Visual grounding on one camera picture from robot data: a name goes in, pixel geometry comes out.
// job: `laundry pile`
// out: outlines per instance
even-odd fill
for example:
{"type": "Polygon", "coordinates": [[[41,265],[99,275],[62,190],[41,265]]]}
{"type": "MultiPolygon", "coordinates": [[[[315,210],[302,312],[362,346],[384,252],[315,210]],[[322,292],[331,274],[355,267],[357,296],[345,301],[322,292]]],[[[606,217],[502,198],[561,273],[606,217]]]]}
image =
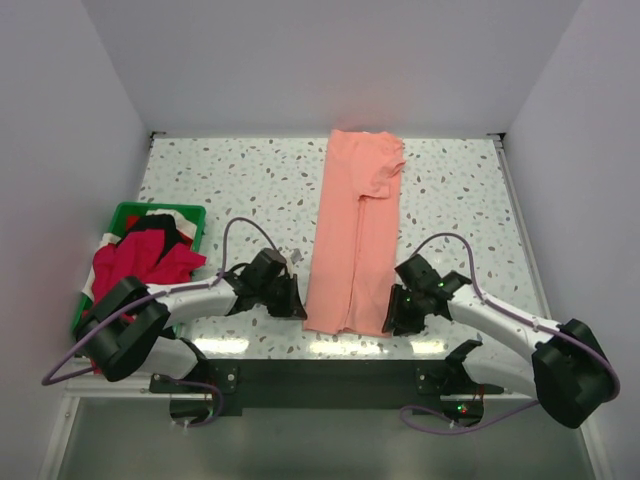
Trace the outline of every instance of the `laundry pile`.
{"type": "Polygon", "coordinates": [[[190,249],[196,230],[195,224],[175,210],[150,210],[143,217],[128,217],[122,238],[110,233],[103,236],[82,292],[97,302],[129,275],[147,284],[189,282],[191,272],[206,261],[190,249]]]}

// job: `pink shirt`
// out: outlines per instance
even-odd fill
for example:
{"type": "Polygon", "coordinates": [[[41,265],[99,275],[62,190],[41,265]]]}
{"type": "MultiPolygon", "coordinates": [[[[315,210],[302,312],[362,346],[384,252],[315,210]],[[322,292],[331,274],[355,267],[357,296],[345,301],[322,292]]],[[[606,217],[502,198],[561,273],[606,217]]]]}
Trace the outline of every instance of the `pink shirt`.
{"type": "Polygon", "coordinates": [[[402,140],[334,130],[325,163],[305,328],[386,336],[395,280],[402,140]]]}

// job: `glass panel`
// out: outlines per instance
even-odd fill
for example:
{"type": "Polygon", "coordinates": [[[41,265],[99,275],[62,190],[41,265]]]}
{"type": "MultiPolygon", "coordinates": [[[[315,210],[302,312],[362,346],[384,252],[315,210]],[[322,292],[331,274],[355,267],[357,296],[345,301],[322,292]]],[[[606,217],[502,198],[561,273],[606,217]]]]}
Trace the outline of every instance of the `glass panel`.
{"type": "MultiPolygon", "coordinates": [[[[517,405],[492,402],[485,418],[517,405]]],[[[460,437],[421,434],[380,410],[246,410],[184,436],[166,399],[84,399],[60,478],[589,479],[585,452],[580,432],[541,408],[460,437]]]]}

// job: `red clothing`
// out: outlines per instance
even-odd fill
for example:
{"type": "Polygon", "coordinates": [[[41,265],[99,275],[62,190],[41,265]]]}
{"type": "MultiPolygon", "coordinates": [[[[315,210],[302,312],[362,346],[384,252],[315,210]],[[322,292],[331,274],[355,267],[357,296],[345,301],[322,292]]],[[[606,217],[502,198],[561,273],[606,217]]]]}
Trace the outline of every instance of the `red clothing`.
{"type": "Polygon", "coordinates": [[[178,243],[159,261],[164,248],[164,230],[131,232],[118,245],[109,244],[93,257],[96,278],[91,286],[94,302],[100,301],[120,280],[134,275],[143,283],[167,285],[191,281],[191,272],[205,264],[206,257],[178,243]]]}

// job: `shirt sleeve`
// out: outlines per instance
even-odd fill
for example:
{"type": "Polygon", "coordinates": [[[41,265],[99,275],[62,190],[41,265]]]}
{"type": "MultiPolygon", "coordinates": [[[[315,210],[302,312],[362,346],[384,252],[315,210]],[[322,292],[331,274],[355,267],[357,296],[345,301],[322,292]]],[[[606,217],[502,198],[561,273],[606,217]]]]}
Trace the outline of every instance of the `shirt sleeve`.
{"type": "Polygon", "coordinates": [[[405,164],[402,141],[391,134],[371,135],[357,142],[351,158],[351,178],[358,197],[389,198],[389,180],[405,164]]]}

